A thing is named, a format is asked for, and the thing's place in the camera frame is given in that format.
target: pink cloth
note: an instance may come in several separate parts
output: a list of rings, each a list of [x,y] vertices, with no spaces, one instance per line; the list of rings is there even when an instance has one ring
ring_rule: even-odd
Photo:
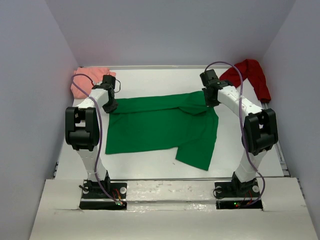
[[[110,71],[107,67],[78,67],[74,74],[85,74],[88,75],[92,80],[93,84],[102,81],[103,75],[111,75],[113,77],[116,76],[115,72]],[[74,82],[80,88],[82,88],[87,94],[91,93],[91,89],[93,87],[91,81],[85,76],[75,76]],[[78,88],[76,88],[73,84],[71,84],[71,91],[75,99],[85,99],[87,96],[84,95]]]

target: dark red towel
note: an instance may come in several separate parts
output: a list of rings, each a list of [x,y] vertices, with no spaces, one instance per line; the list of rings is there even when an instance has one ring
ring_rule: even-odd
[[[235,66],[239,69],[243,80],[249,79],[258,100],[263,103],[270,102],[271,96],[267,87],[266,77],[259,62],[253,59],[246,59]],[[229,80],[236,88],[241,84],[240,77],[233,67],[221,75],[220,81],[222,80]]]

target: screw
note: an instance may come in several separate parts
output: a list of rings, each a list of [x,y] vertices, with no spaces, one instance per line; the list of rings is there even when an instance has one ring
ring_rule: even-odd
[[[257,185],[254,185],[252,187],[252,191],[254,191],[255,193],[258,193],[259,192],[259,187]]]
[[[120,193],[125,194],[127,192],[127,189],[123,186],[120,188]]]

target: gray wall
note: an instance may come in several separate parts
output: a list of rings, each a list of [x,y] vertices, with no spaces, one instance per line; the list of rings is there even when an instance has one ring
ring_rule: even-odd
[[[320,237],[320,1],[297,0],[262,66],[289,171],[300,178]]]
[[[82,66],[262,59],[294,0],[46,0]]]
[[[29,239],[77,65],[44,0],[0,1],[1,240]]]

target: green cloth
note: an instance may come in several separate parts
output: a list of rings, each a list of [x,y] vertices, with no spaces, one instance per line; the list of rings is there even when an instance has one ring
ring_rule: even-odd
[[[202,91],[117,102],[118,108],[109,116],[106,154],[178,147],[177,160],[209,169],[218,116],[213,108],[206,107]]]

